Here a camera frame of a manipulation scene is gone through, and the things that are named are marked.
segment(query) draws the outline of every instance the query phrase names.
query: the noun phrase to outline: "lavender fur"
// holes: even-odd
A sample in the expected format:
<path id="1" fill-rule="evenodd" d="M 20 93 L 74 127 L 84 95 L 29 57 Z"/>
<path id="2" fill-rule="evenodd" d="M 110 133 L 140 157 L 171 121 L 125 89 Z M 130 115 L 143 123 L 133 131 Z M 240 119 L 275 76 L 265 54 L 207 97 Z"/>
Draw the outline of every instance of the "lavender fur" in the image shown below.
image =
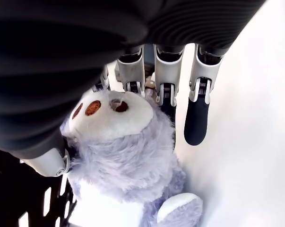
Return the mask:
<path id="1" fill-rule="evenodd" d="M 76 147 L 70 181 L 84 179 L 121 201 L 151 202 L 161 197 L 177 162 L 173 154 L 173 128 L 152 100 L 154 116 L 140 134 L 101 143 L 63 134 Z"/>
<path id="2" fill-rule="evenodd" d="M 69 182 L 78 198 L 77 182 L 85 180 L 119 201 L 143 203 L 139 227 L 194 227 L 202 213 L 201 200 L 179 207 L 157 224 L 156 215 L 164 201 L 183 190 L 185 174 L 173 153 L 174 128 L 154 101 L 148 102 L 154 110 L 153 119 L 139 134 L 99 142 L 76 138 L 68 132 L 66 124 L 62 126 L 69 146 L 78 151 L 71 161 Z M 188 221 L 185 210 L 193 215 Z"/>

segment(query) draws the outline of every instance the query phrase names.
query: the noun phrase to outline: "plush toy foot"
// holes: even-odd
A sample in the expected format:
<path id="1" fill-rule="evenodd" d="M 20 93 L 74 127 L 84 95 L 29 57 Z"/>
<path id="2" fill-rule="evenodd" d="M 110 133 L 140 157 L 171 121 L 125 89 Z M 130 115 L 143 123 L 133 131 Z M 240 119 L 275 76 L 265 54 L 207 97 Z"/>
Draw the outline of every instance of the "plush toy foot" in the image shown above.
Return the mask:
<path id="1" fill-rule="evenodd" d="M 202 200 L 192 193 L 182 193 L 166 200 L 158 211 L 158 227 L 197 227 L 202 214 Z"/>

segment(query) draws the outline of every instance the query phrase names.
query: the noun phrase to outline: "stuffed animal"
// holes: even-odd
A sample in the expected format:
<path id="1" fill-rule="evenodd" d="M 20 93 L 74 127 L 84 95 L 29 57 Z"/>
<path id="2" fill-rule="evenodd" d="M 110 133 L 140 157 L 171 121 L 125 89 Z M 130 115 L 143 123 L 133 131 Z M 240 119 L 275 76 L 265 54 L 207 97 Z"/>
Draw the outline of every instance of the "stuffed animal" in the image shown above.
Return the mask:
<path id="1" fill-rule="evenodd" d="M 68 180 L 87 226 L 198 226 L 202 200 L 182 193 L 174 129 L 151 98 L 88 91 L 61 130 L 78 152 Z"/>

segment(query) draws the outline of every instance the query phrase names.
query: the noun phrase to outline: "white plush face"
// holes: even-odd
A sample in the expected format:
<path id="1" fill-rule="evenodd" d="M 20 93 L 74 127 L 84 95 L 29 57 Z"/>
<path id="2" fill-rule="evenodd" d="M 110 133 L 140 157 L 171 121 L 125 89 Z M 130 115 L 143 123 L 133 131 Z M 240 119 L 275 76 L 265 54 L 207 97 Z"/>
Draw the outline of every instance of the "white plush face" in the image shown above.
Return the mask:
<path id="1" fill-rule="evenodd" d="M 83 140 L 114 140 L 139 134 L 153 114 L 151 105 L 132 92 L 89 90 L 72 111 L 69 130 Z"/>

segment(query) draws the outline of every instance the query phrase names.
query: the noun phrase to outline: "robotic hand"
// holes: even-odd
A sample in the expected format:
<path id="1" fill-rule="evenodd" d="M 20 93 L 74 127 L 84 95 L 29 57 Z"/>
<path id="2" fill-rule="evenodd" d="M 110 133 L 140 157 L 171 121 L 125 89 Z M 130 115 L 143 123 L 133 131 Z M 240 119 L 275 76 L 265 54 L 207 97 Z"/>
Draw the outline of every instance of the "robotic hand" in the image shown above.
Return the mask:
<path id="1" fill-rule="evenodd" d="M 181 61 L 195 44 L 184 136 L 207 131 L 209 94 L 224 54 L 264 0 L 0 0 L 0 150 L 44 176 L 69 169 L 60 125 L 92 87 L 144 94 L 143 44 L 155 44 L 157 103 L 175 122 Z"/>

